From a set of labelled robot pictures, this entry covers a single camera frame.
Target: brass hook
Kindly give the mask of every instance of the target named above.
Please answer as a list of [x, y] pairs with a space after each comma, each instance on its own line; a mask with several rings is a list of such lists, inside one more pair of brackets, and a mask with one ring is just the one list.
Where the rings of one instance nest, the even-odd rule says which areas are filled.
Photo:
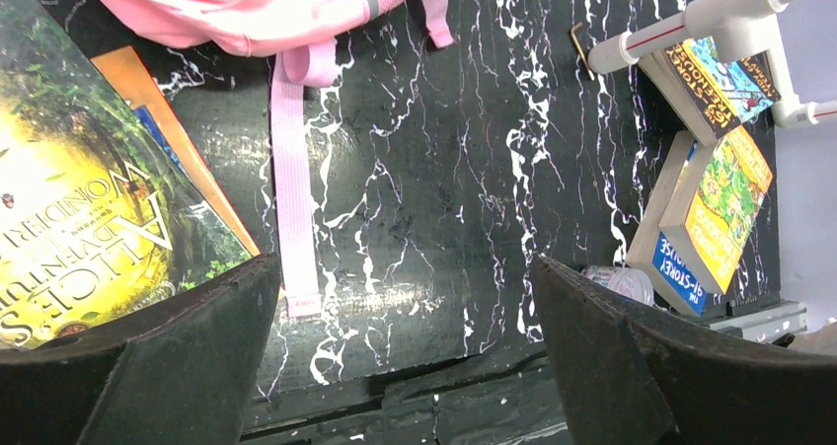
[[575, 31], [581, 28], [581, 23], [576, 23], [575, 26], [572, 26], [570, 29], [570, 39], [572, 40], [572, 44], [575, 45], [575, 51], [578, 52], [578, 55], [581, 57], [581, 63], [584, 64], [584, 68], [587, 69], [587, 75], [590, 76], [590, 80], [596, 81], [596, 76], [593, 75], [593, 71], [590, 70], [590, 65], [587, 63], [587, 55], [584, 54], [584, 49], [581, 48], [581, 43], [578, 41], [578, 37], [575, 36]]

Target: pink backpack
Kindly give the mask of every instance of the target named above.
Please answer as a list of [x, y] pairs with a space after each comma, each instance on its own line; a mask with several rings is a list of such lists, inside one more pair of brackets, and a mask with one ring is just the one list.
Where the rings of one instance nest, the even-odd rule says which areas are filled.
[[[317, 315], [322, 299], [314, 256], [313, 210], [303, 87], [337, 77], [335, 39], [405, 0], [101, 0], [143, 37], [183, 48], [214, 40], [244, 56], [276, 55], [270, 132], [276, 213], [289, 317]], [[421, 0], [438, 47], [453, 43], [448, 0]]]

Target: pink strap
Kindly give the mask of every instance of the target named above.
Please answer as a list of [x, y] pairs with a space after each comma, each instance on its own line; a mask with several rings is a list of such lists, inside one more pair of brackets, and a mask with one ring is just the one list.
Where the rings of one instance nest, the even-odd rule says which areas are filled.
[[276, 221], [288, 317], [319, 315], [320, 283], [314, 256], [311, 173], [305, 142], [303, 90], [337, 78], [335, 40], [276, 56], [270, 89], [270, 137], [276, 184]]
[[426, 15], [427, 31], [439, 48], [453, 43], [453, 36], [447, 26], [447, 2], [448, 0], [421, 0]]

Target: stack of books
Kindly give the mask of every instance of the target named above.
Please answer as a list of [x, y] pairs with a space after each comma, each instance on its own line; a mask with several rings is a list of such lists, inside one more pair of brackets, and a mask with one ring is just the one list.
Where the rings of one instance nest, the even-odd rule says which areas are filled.
[[711, 37], [640, 60], [685, 123], [651, 191], [627, 263], [679, 313], [725, 294], [773, 174], [742, 123], [779, 100], [764, 55], [722, 63]]
[[0, 128], [0, 348], [130, 314], [259, 253], [137, 54], [91, 63], [39, 0], [0, 0]]

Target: clear plastic cup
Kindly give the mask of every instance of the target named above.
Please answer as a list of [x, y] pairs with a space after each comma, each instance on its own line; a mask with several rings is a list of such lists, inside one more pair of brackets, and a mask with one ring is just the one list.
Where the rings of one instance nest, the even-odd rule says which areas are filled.
[[651, 279], [639, 269], [613, 265], [589, 265], [581, 273], [617, 294], [653, 306]]

